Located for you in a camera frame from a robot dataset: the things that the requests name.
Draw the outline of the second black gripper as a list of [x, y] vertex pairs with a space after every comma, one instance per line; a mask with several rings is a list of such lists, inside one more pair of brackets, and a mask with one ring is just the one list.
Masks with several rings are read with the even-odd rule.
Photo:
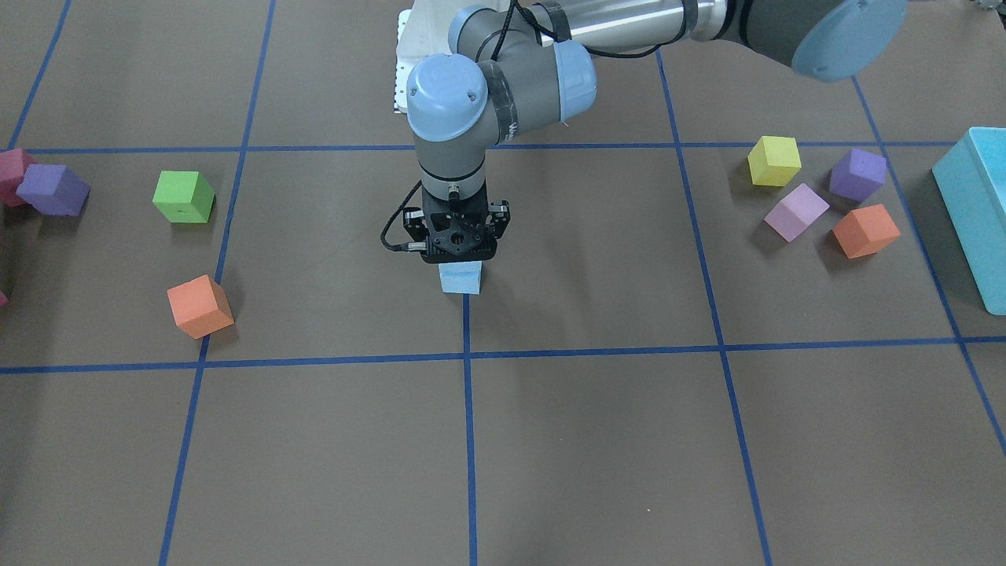
[[424, 207], [406, 207], [403, 228], [412, 238], [406, 251], [425, 263], [488, 261], [510, 222], [507, 200], [482, 203], [464, 200], [455, 208], [445, 201], [426, 200]]

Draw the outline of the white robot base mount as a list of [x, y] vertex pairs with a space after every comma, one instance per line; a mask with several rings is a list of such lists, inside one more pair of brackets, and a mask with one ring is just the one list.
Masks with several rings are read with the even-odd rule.
[[450, 53], [450, 21], [466, 6], [464, 1], [414, 1], [398, 15], [393, 108], [407, 112], [406, 82], [410, 72], [428, 55]]

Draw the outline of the second grey robot arm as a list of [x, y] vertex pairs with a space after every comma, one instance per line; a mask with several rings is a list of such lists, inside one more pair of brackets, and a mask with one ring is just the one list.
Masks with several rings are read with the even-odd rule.
[[905, 1], [538, 1], [453, 12], [446, 48], [399, 72], [420, 207], [399, 205], [409, 240], [388, 250], [431, 264], [494, 257], [510, 221], [487, 197], [486, 153], [593, 107], [597, 58], [635, 60], [682, 40], [724, 39], [820, 82], [871, 64], [901, 28]]

